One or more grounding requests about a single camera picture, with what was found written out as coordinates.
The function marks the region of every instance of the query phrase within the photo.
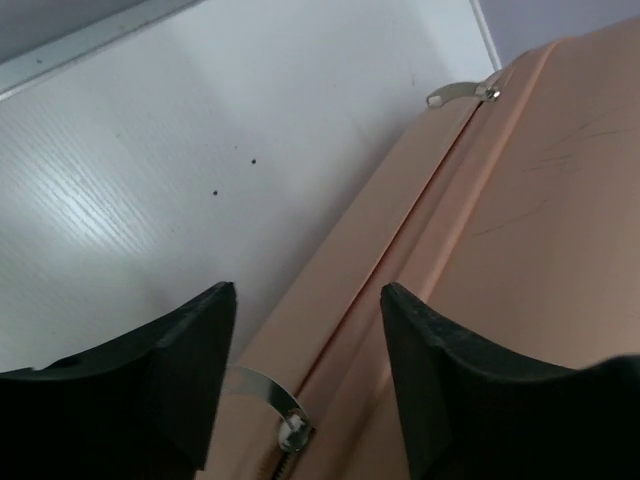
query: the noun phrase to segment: floor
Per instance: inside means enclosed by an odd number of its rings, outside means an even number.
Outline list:
[[[0,370],[220,280],[237,356],[426,94],[492,72],[443,4],[209,0],[1,102]]]

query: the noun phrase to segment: pink suitcase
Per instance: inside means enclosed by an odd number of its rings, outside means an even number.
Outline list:
[[[546,362],[640,351],[637,45],[632,20],[432,98],[238,362],[297,398],[309,442],[285,454],[271,408],[224,396],[199,478],[409,478],[379,308],[392,281]]]

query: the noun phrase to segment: metal zipper pull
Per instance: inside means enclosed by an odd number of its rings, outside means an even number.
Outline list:
[[[283,452],[302,450],[313,430],[309,416],[298,400],[275,380],[247,367],[227,366],[222,393],[253,395],[271,405],[282,417],[278,445]]]
[[[450,83],[437,89],[427,97],[427,108],[441,108],[451,100],[462,97],[477,97],[483,102],[495,102],[500,96],[500,88],[487,82]]]

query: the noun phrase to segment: white wooden surface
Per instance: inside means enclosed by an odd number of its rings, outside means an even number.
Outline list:
[[[0,370],[219,280],[236,355],[429,90],[490,72],[466,0],[209,0],[0,103]]]

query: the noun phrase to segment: rose gold suitcase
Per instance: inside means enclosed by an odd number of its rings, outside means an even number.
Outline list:
[[[402,136],[239,360],[297,398],[313,436],[285,454],[268,405],[224,396],[199,478],[409,478],[379,309],[392,281],[547,362],[640,350],[638,45],[632,20],[430,97],[441,108]]]

